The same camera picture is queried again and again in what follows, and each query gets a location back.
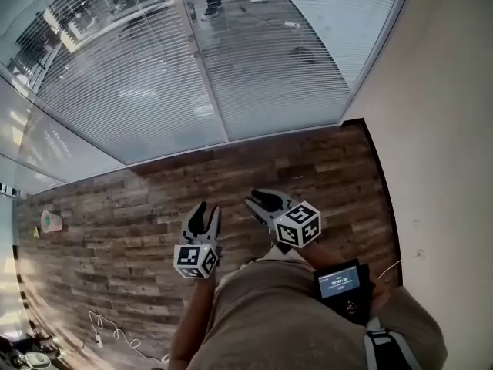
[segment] black device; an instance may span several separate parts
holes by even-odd
[[[370,317],[370,269],[358,259],[314,272],[317,299],[347,320],[365,325]]]

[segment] wood plank flooring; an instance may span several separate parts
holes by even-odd
[[[317,129],[188,153],[19,201],[18,272],[33,321],[61,337],[74,368],[164,368],[114,340],[106,322],[98,348],[88,311],[141,338],[146,355],[163,357],[191,286],[173,270],[183,216],[201,200],[222,207],[224,275],[270,246],[243,205],[254,187],[309,201],[322,213],[324,244],[368,262],[375,274],[396,261],[363,129]],[[60,214],[64,229],[37,240],[43,209]],[[396,286],[397,269],[384,280]]]

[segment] black and white cube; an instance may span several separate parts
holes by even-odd
[[[207,278],[217,259],[211,245],[175,245],[173,266],[185,278]]]
[[[322,231],[320,211],[308,202],[298,204],[274,220],[277,240],[302,248]]]

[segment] digital display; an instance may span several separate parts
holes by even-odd
[[[318,278],[322,298],[350,291],[360,286],[356,266]]]

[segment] metal frame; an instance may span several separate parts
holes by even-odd
[[[216,99],[216,95],[214,94],[213,87],[210,85],[209,75],[207,74],[206,66],[202,60],[202,53],[200,51],[199,45],[197,44],[195,33],[193,32],[193,28],[192,28],[192,23],[190,22],[190,18],[188,16],[188,13],[186,12],[185,3],[183,2],[183,0],[174,0],[174,1],[176,5],[176,10],[178,12],[179,18],[181,19],[183,25],[183,31],[185,32],[186,37],[188,38],[188,41],[190,43],[190,48],[192,49],[193,52],[193,57],[195,58],[195,62],[197,64],[197,68],[199,69],[199,73],[202,77],[203,84],[206,87],[207,95],[209,96],[209,100],[213,107],[214,113],[217,116],[221,133],[223,134],[224,142],[229,143],[230,138],[228,137],[228,133],[224,125],[223,115],[217,105],[217,99]]]
[[[373,69],[373,66],[377,61],[378,57],[384,50],[385,44],[387,43],[387,40],[392,30],[394,29],[397,18],[400,15],[402,8],[404,7],[404,3],[406,1],[407,0],[395,0],[394,5],[392,6],[392,11],[389,12],[387,20],[385,21],[384,26],[382,27],[380,35],[378,36],[377,42],[375,42],[375,45],[372,48],[370,55],[368,56],[368,59],[364,64],[364,67],[361,70],[361,73],[358,76],[357,81],[354,84],[354,87],[349,94],[349,98],[347,99],[346,105],[344,106],[344,111],[339,119],[339,125],[341,125],[344,122],[345,116],[349,111],[351,104],[353,103],[354,97],[356,97],[357,93],[360,91],[360,88],[362,87],[364,80],[367,78],[371,69]]]
[[[270,133],[270,134],[263,134],[262,136],[248,137],[246,139],[231,140],[227,143],[218,143],[218,144],[212,144],[212,145],[208,145],[208,146],[202,146],[200,148],[193,148],[192,150],[186,150],[186,151],[181,151],[181,152],[177,152],[177,153],[171,153],[170,155],[159,156],[159,157],[156,157],[154,159],[144,160],[143,162],[136,162],[133,164],[128,164],[125,166],[117,167],[117,168],[114,168],[111,170],[107,170],[104,173],[98,173],[98,175],[92,176],[92,177],[97,177],[99,175],[108,174],[108,173],[114,173],[115,171],[129,169],[130,167],[139,166],[139,165],[145,164],[145,163],[156,162],[157,160],[167,159],[169,157],[185,155],[187,153],[198,152],[198,151],[207,151],[207,150],[217,150],[219,148],[222,148],[223,146],[229,146],[232,144],[240,144],[240,143],[245,143],[247,141],[252,141],[252,140],[261,140],[261,139],[266,139],[269,137],[282,136],[284,134],[306,132],[308,130],[330,129],[331,127],[340,127],[340,124],[339,123],[329,123],[327,125],[309,126],[309,127],[303,127],[301,129],[285,130],[283,132],[278,132],[278,133]],[[64,182],[64,183],[62,183],[62,185],[59,185],[58,187],[62,187],[63,185],[68,185],[69,183],[75,183],[75,182],[79,182],[79,180]]]

